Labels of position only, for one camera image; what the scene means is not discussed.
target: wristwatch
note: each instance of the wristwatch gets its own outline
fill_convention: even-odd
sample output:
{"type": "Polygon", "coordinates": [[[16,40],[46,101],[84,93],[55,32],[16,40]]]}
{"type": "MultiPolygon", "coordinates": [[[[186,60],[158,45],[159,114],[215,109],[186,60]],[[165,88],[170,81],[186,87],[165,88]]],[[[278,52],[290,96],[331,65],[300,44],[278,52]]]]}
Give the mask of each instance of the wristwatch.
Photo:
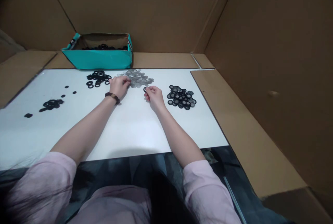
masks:
{"type": "Polygon", "coordinates": [[[119,98],[118,98],[115,94],[113,94],[113,93],[111,93],[111,92],[106,92],[106,93],[105,93],[105,96],[110,96],[110,97],[114,98],[114,99],[117,101],[116,104],[119,104],[119,103],[120,103],[119,98]]]}

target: woman's right hand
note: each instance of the woman's right hand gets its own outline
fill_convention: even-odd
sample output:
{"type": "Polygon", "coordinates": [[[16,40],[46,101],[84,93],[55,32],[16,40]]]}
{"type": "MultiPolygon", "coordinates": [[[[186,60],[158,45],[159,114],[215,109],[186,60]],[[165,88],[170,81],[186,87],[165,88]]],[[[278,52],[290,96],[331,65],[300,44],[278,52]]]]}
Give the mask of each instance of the woman's right hand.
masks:
{"type": "Polygon", "coordinates": [[[155,113],[159,113],[161,110],[166,109],[162,91],[156,86],[146,87],[145,99],[147,102],[150,102],[155,113]]]}

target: cardboard wall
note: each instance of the cardboard wall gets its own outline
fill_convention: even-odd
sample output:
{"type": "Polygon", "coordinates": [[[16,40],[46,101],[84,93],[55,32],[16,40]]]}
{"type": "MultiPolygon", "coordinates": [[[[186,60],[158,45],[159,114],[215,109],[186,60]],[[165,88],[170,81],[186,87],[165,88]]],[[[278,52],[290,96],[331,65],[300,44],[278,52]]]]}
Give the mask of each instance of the cardboard wall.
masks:
{"type": "Polygon", "coordinates": [[[130,33],[136,52],[203,52],[227,0],[59,0],[80,34],[130,33]]]}
{"type": "Polygon", "coordinates": [[[332,29],[333,0],[229,0],[205,51],[331,215],[332,29]]]}
{"type": "Polygon", "coordinates": [[[63,48],[75,34],[57,0],[0,0],[0,29],[37,50],[63,48]]]}

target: white tabletop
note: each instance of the white tabletop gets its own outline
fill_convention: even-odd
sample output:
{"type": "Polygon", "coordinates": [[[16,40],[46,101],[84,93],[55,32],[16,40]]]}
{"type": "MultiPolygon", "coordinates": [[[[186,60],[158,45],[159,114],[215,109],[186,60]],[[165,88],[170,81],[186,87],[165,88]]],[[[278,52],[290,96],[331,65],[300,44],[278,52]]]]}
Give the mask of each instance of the white tabletop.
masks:
{"type": "MultiPolygon", "coordinates": [[[[199,148],[227,146],[228,143],[209,109],[190,71],[193,69],[145,69],[163,91],[165,104],[199,148]],[[169,85],[193,91],[197,101],[189,111],[168,105],[169,85]]],[[[44,70],[5,109],[0,110],[0,169],[13,165],[30,166],[44,156],[80,119],[94,109],[109,90],[109,85],[88,89],[86,76],[91,71],[44,70]],[[39,112],[50,99],[64,103],[39,112]]],[[[116,76],[122,71],[105,71],[116,76]]],[[[144,86],[129,88],[116,106],[99,141],[87,161],[170,152],[162,126],[150,104],[144,100],[144,86]]]]}

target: brown cardboard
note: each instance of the brown cardboard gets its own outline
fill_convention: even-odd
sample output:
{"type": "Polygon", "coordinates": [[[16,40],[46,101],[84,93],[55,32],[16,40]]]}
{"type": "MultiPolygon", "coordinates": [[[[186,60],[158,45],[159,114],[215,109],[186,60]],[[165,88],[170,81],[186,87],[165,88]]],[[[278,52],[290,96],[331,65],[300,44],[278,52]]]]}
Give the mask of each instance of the brown cardboard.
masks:
{"type": "Polygon", "coordinates": [[[333,223],[309,188],[269,196],[263,204],[298,224],[333,223]]]}
{"type": "Polygon", "coordinates": [[[211,69],[214,68],[212,63],[206,57],[205,54],[193,53],[194,58],[197,60],[202,69],[211,69]]]}
{"type": "Polygon", "coordinates": [[[74,69],[75,66],[68,61],[62,51],[57,51],[57,55],[45,66],[45,69],[74,69]]]}
{"type": "MultiPolygon", "coordinates": [[[[46,69],[71,69],[75,68],[66,56],[60,51],[57,56],[45,67],[46,69]]],[[[133,68],[194,68],[198,65],[191,54],[185,53],[133,53],[133,68]]]]}
{"type": "Polygon", "coordinates": [[[205,51],[331,216],[332,1],[229,0],[205,51]]]}
{"type": "Polygon", "coordinates": [[[206,19],[200,37],[192,50],[193,52],[204,53],[227,1],[228,0],[214,0],[214,5],[206,19]]]}
{"type": "Polygon", "coordinates": [[[58,0],[0,0],[0,29],[26,49],[59,50],[75,31],[58,0]]]}
{"type": "Polygon", "coordinates": [[[259,198],[307,186],[217,70],[191,73],[259,198]]]}
{"type": "Polygon", "coordinates": [[[133,68],[195,68],[198,65],[191,54],[186,53],[133,53],[133,68]]]}
{"type": "Polygon", "coordinates": [[[0,64],[0,108],[24,88],[54,56],[50,51],[24,51],[0,64]]]}
{"type": "MultiPolygon", "coordinates": [[[[78,33],[127,32],[138,52],[193,51],[216,6],[215,0],[59,1],[78,33]]],[[[217,19],[209,23],[206,43],[217,19]]]]}

